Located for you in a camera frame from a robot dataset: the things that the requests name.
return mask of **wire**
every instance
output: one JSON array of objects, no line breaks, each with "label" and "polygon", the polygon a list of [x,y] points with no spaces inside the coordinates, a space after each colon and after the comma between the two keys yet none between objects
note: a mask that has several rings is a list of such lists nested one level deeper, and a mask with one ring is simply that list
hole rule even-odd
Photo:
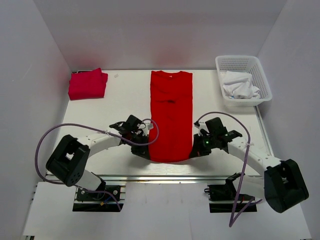
[{"label": "wire", "polygon": [[106,204],[111,199],[111,196],[108,197],[106,200],[103,201],[104,204]]},{"label": "wire", "polygon": [[252,206],[254,204],[258,204],[260,203],[262,200],[259,200],[255,203],[252,203],[252,201],[255,199],[254,197],[250,199],[250,201],[237,213],[237,215],[235,216],[235,212],[236,212],[236,208],[237,208],[237,204],[238,204],[238,200],[239,200],[239,195],[240,195],[240,190],[241,190],[241,185],[242,182],[244,180],[244,175],[245,175],[245,170],[246,170],[246,165],[247,165],[247,161],[248,161],[248,154],[249,154],[249,148],[250,148],[250,142],[251,142],[251,136],[250,133],[248,131],[248,129],[246,128],[246,126],[240,122],[237,118],[235,118],[234,116],[225,113],[225,112],[220,112],[220,111],[211,111],[211,112],[207,112],[205,114],[203,114],[201,117],[199,117],[199,119],[196,122],[199,122],[203,117],[209,115],[209,114],[222,114],[222,115],[226,115],[229,116],[230,118],[234,119],[236,122],[238,122],[243,129],[245,130],[247,136],[248,136],[248,141],[247,141],[247,146],[246,146],[246,150],[245,150],[245,154],[244,154],[244,160],[243,160],[243,166],[242,166],[242,171],[241,171],[241,175],[240,175],[240,180],[239,180],[239,185],[235,194],[235,198],[234,198],[234,202],[233,202],[233,206],[232,206],[232,212],[231,212],[231,216],[230,216],[230,221],[229,221],[229,227],[231,228],[233,226],[233,224],[235,223],[235,221],[237,220],[237,218],[240,216],[240,214],[249,206]]},{"label": "wire", "polygon": [[146,125],[144,122],[143,122],[143,123],[141,123],[141,124],[143,124],[143,125],[144,125],[144,128],[139,128],[138,130],[146,129],[147,125]]},{"label": "wire", "polygon": [[[40,170],[39,170],[39,165],[38,165],[38,162],[39,162],[39,159],[38,159],[38,157],[39,157],[39,151],[40,151],[40,146],[41,146],[42,142],[44,141],[45,137],[46,137],[49,133],[51,133],[53,130],[55,130],[55,129],[57,129],[57,128],[61,128],[61,127],[65,127],[65,126],[80,127],[80,128],[83,128],[83,129],[89,129],[89,130],[92,130],[92,131],[96,131],[96,132],[102,133],[102,134],[108,134],[108,135],[110,135],[110,136],[119,138],[119,139],[121,139],[121,140],[123,140],[123,141],[125,141],[125,142],[127,142],[127,143],[129,143],[129,144],[132,144],[132,145],[136,145],[136,146],[148,146],[148,145],[153,144],[153,143],[158,139],[158,137],[159,137],[159,127],[158,127],[157,123],[156,123],[154,120],[150,119],[150,118],[145,118],[144,120],[142,120],[142,122],[144,122],[144,121],[150,121],[150,122],[152,122],[152,123],[155,125],[155,127],[156,127],[156,137],[155,137],[154,140],[152,140],[151,142],[148,142],[148,143],[135,143],[135,142],[133,142],[133,141],[130,141],[130,140],[128,140],[128,139],[126,139],[126,138],[124,138],[124,137],[122,137],[122,136],[120,136],[120,135],[114,134],[114,133],[112,133],[112,132],[106,132],[106,131],[104,131],[104,130],[100,130],[100,129],[97,129],[97,128],[94,128],[94,127],[90,127],[90,126],[86,126],[86,125],[82,125],[82,124],[77,124],[77,123],[61,123],[61,124],[58,124],[58,125],[56,125],[56,126],[53,126],[53,127],[51,127],[49,130],[47,130],[47,131],[43,134],[43,136],[40,138],[40,140],[39,140],[39,142],[38,142],[38,144],[37,144],[37,146],[36,146],[35,154],[34,154],[34,167],[35,167],[35,171],[36,171],[36,173],[38,174],[38,176],[39,176],[43,181],[45,181],[45,182],[48,182],[48,183],[51,183],[51,184],[56,184],[56,185],[63,185],[63,184],[64,184],[63,182],[52,181],[52,180],[46,179],[46,178],[41,174],[41,172],[40,172]],[[102,194],[102,193],[103,193],[103,194],[109,195],[110,197],[113,198],[113,200],[114,200],[115,203],[117,204],[119,210],[121,211],[121,207],[120,207],[117,199],[116,199],[110,192],[108,192],[108,191],[93,191],[93,190],[88,190],[88,189],[85,189],[85,188],[83,188],[83,190],[85,190],[85,191],[88,192],[88,193],[93,193],[93,194],[100,194],[100,193]]]},{"label": "wire", "polygon": [[100,197],[100,198],[92,198],[93,200],[96,200],[96,201],[99,201],[100,199],[102,199],[103,197],[104,197],[105,195],[104,194],[102,194],[102,196]]}]

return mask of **white plastic basket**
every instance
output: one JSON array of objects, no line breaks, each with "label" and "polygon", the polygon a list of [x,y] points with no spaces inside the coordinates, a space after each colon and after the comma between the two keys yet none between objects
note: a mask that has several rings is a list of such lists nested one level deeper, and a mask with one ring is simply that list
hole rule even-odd
[{"label": "white plastic basket", "polygon": [[[217,56],[215,58],[215,64],[225,105],[235,107],[257,106],[262,102],[272,99],[266,75],[257,57],[245,55]],[[260,89],[260,99],[233,99],[226,96],[223,88],[223,77],[227,71],[252,74],[253,85]]]}]

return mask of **folded red cloth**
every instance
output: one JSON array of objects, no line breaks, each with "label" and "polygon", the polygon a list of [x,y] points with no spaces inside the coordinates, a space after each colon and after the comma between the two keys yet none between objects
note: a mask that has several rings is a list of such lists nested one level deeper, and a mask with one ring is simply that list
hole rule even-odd
[{"label": "folded red cloth", "polygon": [[70,100],[103,98],[107,80],[108,74],[102,73],[101,68],[72,73],[68,91]]}]

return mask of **zip tie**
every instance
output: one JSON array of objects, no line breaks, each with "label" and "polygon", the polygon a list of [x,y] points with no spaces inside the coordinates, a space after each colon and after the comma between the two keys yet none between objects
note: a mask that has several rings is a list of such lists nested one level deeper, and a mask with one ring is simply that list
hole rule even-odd
[{"label": "zip tie", "polygon": [[250,142],[250,143],[245,143],[245,147],[248,147],[248,146],[254,146],[255,144],[253,142]]},{"label": "zip tie", "polygon": [[153,123],[147,124],[147,128],[148,128],[148,130],[153,129],[154,128],[154,124]]},{"label": "zip tie", "polygon": [[108,130],[109,130],[109,128],[107,128],[107,129],[104,131],[104,133],[105,133],[106,135],[108,135],[109,137],[111,137],[110,134],[109,134],[109,132],[108,132]]}]

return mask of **white table surface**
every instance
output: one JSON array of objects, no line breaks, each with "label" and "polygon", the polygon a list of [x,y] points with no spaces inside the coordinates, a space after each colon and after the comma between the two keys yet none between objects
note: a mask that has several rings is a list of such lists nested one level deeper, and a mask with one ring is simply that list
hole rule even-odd
[{"label": "white table surface", "polygon": [[[125,121],[130,114],[140,119],[151,117],[150,70],[107,70],[103,72],[108,74],[105,97],[69,101],[63,123],[83,124],[105,130],[110,124]],[[266,151],[255,109],[253,107],[226,108],[223,104],[216,70],[187,70],[187,72],[193,73],[193,121],[211,111],[230,113],[246,125],[254,145]],[[204,120],[214,117],[221,117],[228,131],[236,130],[246,137],[242,127],[230,117],[212,114]],[[90,130],[79,127],[62,127],[56,144],[67,134],[82,137],[92,133]],[[121,145],[91,157],[86,169],[98,175],[112,176],[230,176],[235,172],[240,172],[242,164],[243,162],[238,158],[218,149],[214,149],[209,156],[179,163],[156,163],[131,154],[128,145]],[[247,175],[258,175],[249,166],[245,172]]]}]

